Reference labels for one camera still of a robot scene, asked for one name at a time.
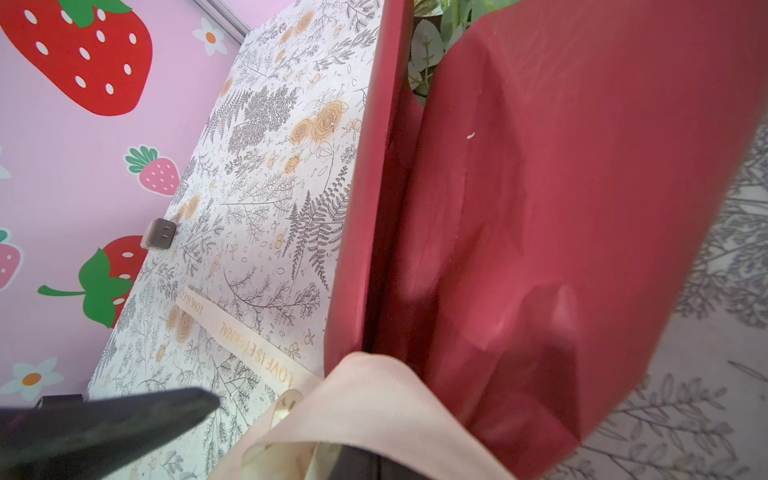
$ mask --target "red paper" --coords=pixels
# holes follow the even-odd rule
[[[524,0],[439,65],[376,351],[521,480],[641,379],[765,107],[766,18],[764,0]],[[342,325],[332,307],[326,369]]]

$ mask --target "rose pattern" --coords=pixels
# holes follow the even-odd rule
[[[301,120],[293,127],[293,131],[290,133],[290,143],[294,145],[300,144],[305,138],[312,134],[314,124],[308,118]]]
[[[340,125],[343,111],[343,103],[340,101],[332,101],[323,107],[313,125],[312,138],[320,142],[333,135]]]

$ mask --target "strawberry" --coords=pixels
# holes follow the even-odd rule
[[[43,285],[38,293],[47,296],[78,296],[83,299],[83,313],[102,325],[114,327],[123,311],[147,251],[141,248],[141,235],[118,238],[102,250],[97,249],[80,269],[81,292],[63,292]]]
[[[152,40],[120,0],[2,0],[8,40],[75,103],[97,115],[136,107]]]
[[[0,290],[11,284],[24,259],[22,251],[8,243],[10,238],[11,231],[0,228]]]
[[[160,195],[172,197],[179,186],[179,170],[170,158],[157,158],[157,149],[141,145],[128,149],[128,171],[138,175],[139,184]]]

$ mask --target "cream ribbon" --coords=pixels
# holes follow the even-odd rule
[[[176,297],[176,304],[208,331],[219,345],[261,377],[277,395],[288,389],[308,395],[322,382],[281,349],[190,287]]]

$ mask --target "strawberry leaf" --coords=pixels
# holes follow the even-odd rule
[[[125,161],[127,161],[129,164],[132,164],[132,165],[138,165],[139,167],[143,167],[144,165],[146,165],[143,161],[137,158],[134,158],[131,155],[126,155]]]
[[[114,308],[112,299],[105,296],[86,295],[83,299],[83,313],[89,319],[111,328],[117,310]]]
[[[126,278],[107,278],[100,286],[98,293],[106,296],[109,300],[118,298],[128,293],[128,290],[134,285],[133,280]]]
[[[99,291],[103,282],[109,278],[109,269],[109,257],[101,248],[97,249],[94,256],[83,264],[78,274],[83,290],[86,293]]]
[[[152,154],[149,151],[149,148],[146,148],[144,145],[141,145],[141,154],[144,155],[144,159],[147,161],[147,164],[149,164],[152,160]]]
[[[140,151],[136,150],[135,148],[131,148],[128,151],[131,152],[131,155],[133,155],[134,158],[138,159],[139,161],[144,162],[144,165],[149,163],[147,158]]]
[[[79,28],[88,27],[94,22],[94,8],[109,13],[128,13],[131,7],[120,0],[58,0],[61,8]]]
[[[91,0],[91,4],[94,8],[101,8],[107,13],[128,13],[132,10],[120,0]]]

